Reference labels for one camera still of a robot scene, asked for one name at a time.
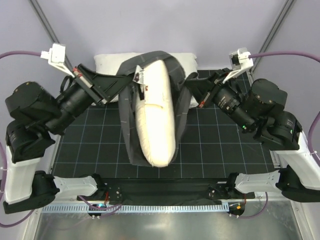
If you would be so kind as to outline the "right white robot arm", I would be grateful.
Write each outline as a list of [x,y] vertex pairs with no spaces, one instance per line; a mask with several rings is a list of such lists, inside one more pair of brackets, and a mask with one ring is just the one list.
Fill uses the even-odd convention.
[[200,108],[216,105],[243,133],[276,153],[286,167],[269,173],[229,174],[225,193],[230,198],[253,192],[276,192],[300,203],[320,200],[320,166],[308,148],[302,125],[285,111],[288,94],[275,83],[260,78],[243,93],[229,71],[206,78],[188,77],[185,86]]

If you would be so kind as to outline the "grey checked pillowcase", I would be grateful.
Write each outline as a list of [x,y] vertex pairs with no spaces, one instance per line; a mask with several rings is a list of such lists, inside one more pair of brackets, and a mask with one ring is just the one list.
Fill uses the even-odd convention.
[[[134,82],[125,87],[118,95],[119,116],[125,147],[131,164],[143,167],[154,167],[147,162],[140,146],[135,119],[136,97],[137,89]],[[178,93],[176,90],[173,91],[176,149],[173,159],[169,164],[177,157],[179,141],[185,130],[191,99],[192,94],[184,84],[181,93]]]

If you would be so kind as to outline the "cream bear print pillow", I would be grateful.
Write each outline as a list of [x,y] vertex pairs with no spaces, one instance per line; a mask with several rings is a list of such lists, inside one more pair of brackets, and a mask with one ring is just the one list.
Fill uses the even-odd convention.
[[169,74],[163,60],[136,67],[135,124],[147,162],[167,167],[176,151],[175,117]]

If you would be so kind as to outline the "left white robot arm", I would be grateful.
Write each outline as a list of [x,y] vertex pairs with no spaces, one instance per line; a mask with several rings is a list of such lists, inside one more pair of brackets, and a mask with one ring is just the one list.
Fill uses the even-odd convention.
[[66,76],[60,94],[52,96],[35,81],[19,85],[5,104],[12,117],[6,128],[6,214],[32,211],[57,198],[101,200],[108,188],[100,175],[59,178],[37,170],[46,150],[55,144],[52,135],[65,129],[92,104],[104,106],[132,82],[130,74],[105,75],[80,64]]

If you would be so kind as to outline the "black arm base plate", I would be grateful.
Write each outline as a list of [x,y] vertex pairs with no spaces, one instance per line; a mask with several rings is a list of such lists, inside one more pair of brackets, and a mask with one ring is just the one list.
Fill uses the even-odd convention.
[[98,191],[84,196],[87,201],[103,201],[125,206],[212,205],[222,200],[254,199],[240,193],[226,178],[102,178]]

